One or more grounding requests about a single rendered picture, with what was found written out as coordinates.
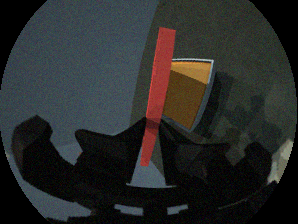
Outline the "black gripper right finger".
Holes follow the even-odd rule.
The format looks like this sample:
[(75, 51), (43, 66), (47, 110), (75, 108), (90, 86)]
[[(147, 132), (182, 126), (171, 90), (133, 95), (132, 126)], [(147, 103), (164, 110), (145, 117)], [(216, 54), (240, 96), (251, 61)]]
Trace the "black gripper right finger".
[(170, 127), (168, 121), (160, 120), (158, 125), (160, 136), (162, 165), (164, 165), (165, 185), (177, 185), (176, 180), (184, 176), (198, 159), (226, 155), (230, 151), (230, 144), (194, 144), (180, 132)]

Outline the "red box lid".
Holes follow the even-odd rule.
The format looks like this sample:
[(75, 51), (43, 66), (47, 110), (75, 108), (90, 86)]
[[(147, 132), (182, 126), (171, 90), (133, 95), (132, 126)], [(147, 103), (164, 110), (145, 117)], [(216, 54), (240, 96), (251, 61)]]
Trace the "red box lid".
[(154, 143), (160, 125), (162, 109), (164, 109), (170, 68), (172, 68), (174, 40), (176, 30), (161, 28), (157, 37), (156, 52), (154, 52), (154, 64), (152, 80), (150, 80), (148, 107), (146, 107), (146, 123), (144, 132), (144, 145), (142, 145), (140, 167), (148, 167), (152, 156)]

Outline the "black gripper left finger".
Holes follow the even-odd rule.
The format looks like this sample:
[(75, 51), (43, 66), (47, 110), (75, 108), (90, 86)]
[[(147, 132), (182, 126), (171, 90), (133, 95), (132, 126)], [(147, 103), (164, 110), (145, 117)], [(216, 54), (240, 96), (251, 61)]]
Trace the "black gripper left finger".
[(86, 129), (76, 129), (74, 137), (80, 144), (82, 151), (92, 152), (120, 161), (124, 169), (125, 184), (132, 183), (134, 167), (137, 164), (138, 153), (140, 153), (142, 141), (144, 141), (146, 117), (142, 117), (132, 127), (124, 132), (117, 133), (116, 136), (102, 135), (102, 133), (86, 131)]

